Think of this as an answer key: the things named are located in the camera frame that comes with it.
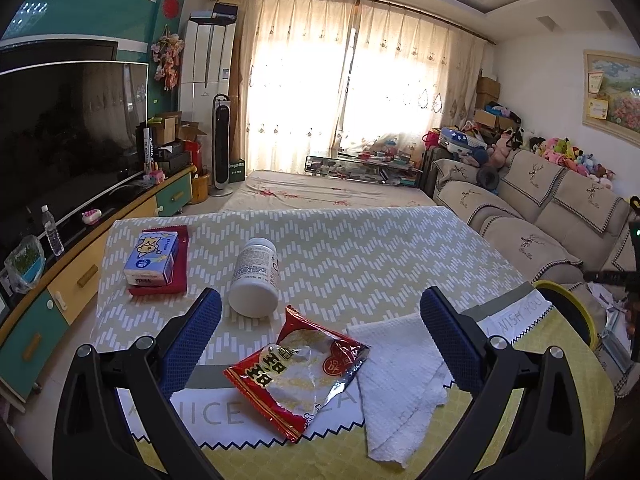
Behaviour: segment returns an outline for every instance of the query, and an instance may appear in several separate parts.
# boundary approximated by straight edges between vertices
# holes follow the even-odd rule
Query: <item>painting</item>
[[[604,73],[597,94],[589,94],[589,72]],[[606,119],[588,114],[589,101],[593,98],[609,103]],[[640,146],[640,57],[584,51],[582,123]]]

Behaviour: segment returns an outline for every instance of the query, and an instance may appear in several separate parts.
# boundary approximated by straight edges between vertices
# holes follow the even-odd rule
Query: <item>cabinet drawer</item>
[[[69,324],[98,292],[102,255],[108,236],[105,233],[92,242],[47,287]]]
[[[11,330],[0,348],[0,377],[21,400],[27,399],[40,370],[67,328],[65,318],[45,290]]]
[[[191,175],[186,174],[156,193],[160,216],[171,216],[191,200]]]
[[[149,200],[145,200],[141,205],[135,208],[131,213],[125,216],[125,218],[150,218],[152,216],[158,216],[156,211],[156,197],[151,197]]]

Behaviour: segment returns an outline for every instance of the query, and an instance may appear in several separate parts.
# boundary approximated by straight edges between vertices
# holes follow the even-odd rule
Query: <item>red snack wrapper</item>
[[[292,306],[275,343],[224,374],[290,441],[351,382],[369,347],[305,319]]]

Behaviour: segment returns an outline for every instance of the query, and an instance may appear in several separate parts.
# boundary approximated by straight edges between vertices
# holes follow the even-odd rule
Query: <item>tiled floor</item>
[[[240,184],[231,184],[232,189]],[[185,215],[211,213],[225,205],[231,195],[225,197],[210,196],[204,202],[185,206]],[[13,411],[11,424],[15,428],[15,436],[31,461],[47,478],[52,478],[51,456],[53,449],[53,430],[58,413],[58,404],[66,374],[74,352],[83,343],[89,341],[95,320],[97,296],[84,308],[80,316],[66,332],[55,352],[47,361],[39,382],[42,392],[29,398],[24,415]]]

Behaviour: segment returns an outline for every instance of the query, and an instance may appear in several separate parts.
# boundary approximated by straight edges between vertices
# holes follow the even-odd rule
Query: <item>person's hand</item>
[[[636,334],[636,319],[640,315],[640,301],[628,301],[625,308],[626,333],[631,339]]]

